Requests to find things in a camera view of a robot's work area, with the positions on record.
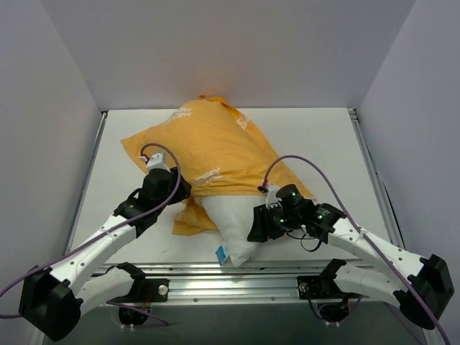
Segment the white wall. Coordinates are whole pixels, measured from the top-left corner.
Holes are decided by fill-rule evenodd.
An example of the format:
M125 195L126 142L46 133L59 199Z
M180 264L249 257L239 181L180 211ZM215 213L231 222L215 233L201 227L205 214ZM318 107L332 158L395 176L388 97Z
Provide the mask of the white wall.
M101 114L39 1L0 1L0 287L62 253ZM19 288L0 300L17 313ZM0 320L0 344L26 344Z
M358 106L414 0L42 0L101 109Z
M448 263L442 323L460 342L460 2L417 0L359 108L406 244Z

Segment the white pillow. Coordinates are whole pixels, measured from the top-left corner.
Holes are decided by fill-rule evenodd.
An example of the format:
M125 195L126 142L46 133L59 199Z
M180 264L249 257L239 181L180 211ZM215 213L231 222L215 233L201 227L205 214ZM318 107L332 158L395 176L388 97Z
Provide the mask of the white pillow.
M224 238L231 263L239 267L255 252L259 243L248 242L254 221L254 207L265 204L264 196L215 195L195 197Z

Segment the metal screw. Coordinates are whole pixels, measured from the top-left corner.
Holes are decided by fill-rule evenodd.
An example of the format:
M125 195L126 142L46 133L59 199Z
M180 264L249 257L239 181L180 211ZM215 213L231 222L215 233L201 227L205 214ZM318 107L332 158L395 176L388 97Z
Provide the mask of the metal screw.
M307 283L306 282L302 282L301 284L299 284L299 291L301 291L302 293L306 293L307 292Z
M166 285L160 285L158 287L158 293L160 294L160 296L165 296L168 291L169 291L169 289L167 288Z

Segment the cable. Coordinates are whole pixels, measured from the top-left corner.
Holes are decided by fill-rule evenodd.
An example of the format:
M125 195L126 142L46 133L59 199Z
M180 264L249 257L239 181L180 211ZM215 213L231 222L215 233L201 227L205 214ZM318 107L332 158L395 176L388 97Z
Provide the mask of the cable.
M305 235L303 235L302 238L300 239L300 245L302 246L302 248L303 248L304 250L306 250L306 251L309 252L309 253L314 253L314 252L316 252L316 251L319 249L319 247L321 247L321 244L323 243L323 242L319 239L319 240L318 240L318 243L317 243L317 245L316 245L315 248L313 248L313 249L306 249L306 248L304 247L304 245L303 245L303 240L304 240L304 239L305 239Z
M303 237L295 237L293 235L291 235L290 233L286 232L286 236L287 237L290 237L291 239L298 239L298 240L302 240Z
M42 270L48 268L49 266L53 266L54 264L57 264L58 262L60 262L60 261L62 261L64 259L67 259L68 257L71 257L75 253L78 253L80 250L85 249L86 247L89 247L93 243L97 242L99 239L102 239L104 236L108 236L108 234L120 229L121 227L131 223L132 221L137 221L137 220L142 219L142 218L144 218L146 216L149 216L150 214L152 214L152 213L158 211L159 209L165 207L170 202L170 200L174 197L175 193L178 191L179 186L180 186L181 173L180 173L179 161L178 161L177 157L173 154L173 152L171 152L170 149L168 149L164 145L156 144L156 143L150 143L150 144L144 145L143 148L141 148L141 155L143 154L144 150L147 147L150 147L150 146L155 146L155 147L159 147L161 149L164 149L164 151L166 151L167 153L169 153L171 155L172 159L174 160L174 163L176 164L176 167L178 168L178 179L176 180L174 189L172 190L171 194L165 199L165 201L163 201L160 205L158 205L157 207L154 207L153 209L151 209L151 210L149 210L147 212L144 212L144 213L142 213L142 214L140 214L138 216L135 216L133 218L127 219L126 221L122 221L120 224L117 224L117 225L113 226L109 230L99 234L98 236L95 236L94 238L92 238L89 241L83 243L82 245L80 245L79 247L75 248L74 250L68 252L67 254L64 254L59 259L55 259L55 260L53 260L51 262L48 262L47 264L43 264L42 266L39 266L39 267L34 268L33 270L30 270L28 273L23 274L21 277L17 278L16 280L14 280L11 283L9 283L2 291L0 291L0 298L2 298L5 295L5 293L10 291L14 286L19 284L24 279L26 279L26 278L28 278L28 277L30 277L30 276L42 271ZM0 314L0 319L12 319L12 318L21 318L21 316L19 314Z
M315 307L313 307L313 302L311 301L311 296L310 296L310 292L308 291L308 287L305 288L305 294L307 295L308 304L310 306L310 309L313 315L316 318L320 319L321 321L327 321L316 311Z
M154 318L155 320L161 322L161 324L154 323L153 325L149 325L149 327L168 327L170 325L170 323L168 321L166 321L164 318L161 318L159 316L153 315L153 314L151 314L151 313L149 313L147 311L144 311L142 309L139 309L139 308L127 305L127 304L123 304L123 303L113 302L113 301L109 301L109 302L107 302L107 304L115 305L116 307L119 307L119 308L129 309L131 311L135 311L137 313L140 313L142 315L148 316L149 318Z
M353 308L350 309L349 314L345 318L341 319L339 322L336 322L339 326L341 326L344 322L346 322L346 321L348 321L350 319L351 315L356 311L356 309L358 308L358 305L361 303L361 300L362 300L362 296L359 296L358 299L356 300L356 303L354 304ZM323 304L322 306L320 306L318 308L319 314L321 315L321 310L324 309L324 308L327 308L329 305L331 305L331 304Z
M342 200L340 199L339 195L337 194L335 188L332 186L332 183L328 179L328 177L324 174L324 172L315 163L311 162L310 160L308 160L308 159L306 159L304 157L301 157L301 156L298 156L298 155L285 155L285 156L278 157L268 167L268 170L265 173L264 182L263 182L262 185L263 186L267 185L267 183L268 183L268 175L269 175L270 171L272 170L272 168L275 166L275 164L277 164L279 161L284 160L286 158L295 158L297 160L302 160L302 161L308 163L311 167L313 167L321 175L321 177L326 181L328 187L331 189L331 192L332 192L333 196L337 200L337 203L340 205L340 207L341 207L342 211L345 213L346 217L350 220L351 225L358 232L358 234L362 234L361 227L351 217L350 213L346 209L344 203L342 203ZM442 338L444 340L444 343L446 345L451 345L451 342L450 342L450 340L449 340L449 338L447 336L447 333L444 330L443 326L439 323L438 319L433 315L433 313L431 312L430 308L423 301L422 297L420 297L419 294L417 293L417 291L414 290L414 288L412 287L410 282L407 279L405 279L403 277L403 275L401 275L400 271L397 270L397 268L391 263L391 261L389 261L389 259L380 250L380 248L366 234L362 234L362 236L369 243L369 245L376 251L376 253L378 253L378 255L382 258L382 260L385 262L385 264L387 264L390 267L390 269L396 274L396 276L406 286L406 288L410 291L410 293L412 293L414 298L417 300L417 302L420 304L422 309L426 312L426 314L431 319L431 321L433 322L435 327L438 329L440 335L442 336Z
M388 303L383 303L387 306L388 310L393 314L393 316L401 323L401 326L405 328L405 330L414 338L415 341L417 341L420 345L425 345L425 342L422 341L418 335L415 333L415 331L409 327L407 322L405 322L404 318L401 317L401 315L395 310L394 307L389 305Z

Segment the white backdrop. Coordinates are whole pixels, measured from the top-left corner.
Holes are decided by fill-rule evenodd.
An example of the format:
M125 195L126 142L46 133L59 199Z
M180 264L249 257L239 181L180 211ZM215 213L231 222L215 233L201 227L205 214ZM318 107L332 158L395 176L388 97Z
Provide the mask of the white backdrop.
M357 107L414 0L42 0L99 108Z
M460 344L460 2L418 0L359 109L408 248L443 257L456 295L441 321Z
M0 1L0 290L61 255L101 113L38 1ZM0 300L17 313L21 285ZM0 320L0 344L27 344Z

